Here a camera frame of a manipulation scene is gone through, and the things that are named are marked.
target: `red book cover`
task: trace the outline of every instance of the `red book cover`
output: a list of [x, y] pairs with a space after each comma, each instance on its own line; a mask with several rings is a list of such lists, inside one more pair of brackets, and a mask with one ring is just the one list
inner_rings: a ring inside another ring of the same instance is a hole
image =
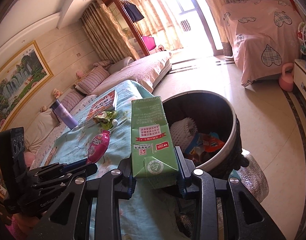
[[99, 101], [92, 105], [88, 112], [86, 121], [92, 119], [95, 115], [100, 114], [102, 111], [115, 111], [117, 104], [117, 93], [115, 90], [102, 97]]

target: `carton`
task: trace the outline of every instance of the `carton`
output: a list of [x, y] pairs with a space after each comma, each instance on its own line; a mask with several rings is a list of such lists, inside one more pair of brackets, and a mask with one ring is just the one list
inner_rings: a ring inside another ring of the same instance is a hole
[[153, 188], [176, 184], [178, 164], [160, 97], [132, 101], [132, 169]]

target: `drawer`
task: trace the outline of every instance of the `drawer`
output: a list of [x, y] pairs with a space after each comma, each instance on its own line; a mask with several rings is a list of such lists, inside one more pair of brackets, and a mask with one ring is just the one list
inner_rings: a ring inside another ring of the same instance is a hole
[[306, 101], [306, 73], [296, 64], [294, 65], [294, 83], [297, 85]]

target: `waterfall painting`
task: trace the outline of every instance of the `waterfall painting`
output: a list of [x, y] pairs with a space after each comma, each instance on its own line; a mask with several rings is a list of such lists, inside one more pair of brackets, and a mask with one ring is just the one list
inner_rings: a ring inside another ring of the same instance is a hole
[[35, 41], [0, 68], [0, 131], [9, 127], [18, 111], [52, 77]]

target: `trash can rim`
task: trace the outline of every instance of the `trash can rim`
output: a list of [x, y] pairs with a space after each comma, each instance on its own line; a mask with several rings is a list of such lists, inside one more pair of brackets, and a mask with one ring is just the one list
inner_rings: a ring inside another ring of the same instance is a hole
[[233, 117], [233, 124], [232, 124], [232, 130], [230, 133], [230, 136], [228, 138], [228, 140], [226, 141], [224, 147], [210, 160], [208, 160], [207, 162], [201, 164], [200, 166], [197, 167], [197, 169], [202, 169], [206, 172], [210, 172], [212, 169], [216, 168], [218, 165], [221, 164], [221, 162], [223, 162], [230, 154], [230, 151], [227, 150], [227, 148], [232, 148], [234, 143], [235, 143], [235, 139], [236, 139], [236, 125], [237, 125], [237, 117], [235, 114], [235, 110], [232, 106], [232, 104], [223, 96], [221, 96], [220, 94], [217, 94], [215, 92], [212, 91], [207, 91], [207, 90], [191, 90], [191, 91], [187, 91], [187, 92], [182, 92], [179, 93], [177, 95], [174, 95], [166, 100], [163, 100], [162, 103], [165, 103], [173, 98], [177, 98], [179, 96], [182, 95], [186, 95], [186, 94], [193, 94], [193, 93], [207, 93], [207, 94], [212, 94], [215, 96], [218, 96], [220, 98], [222, 98], [230, 107], [231, 111], [232, 111], [232, 117]]

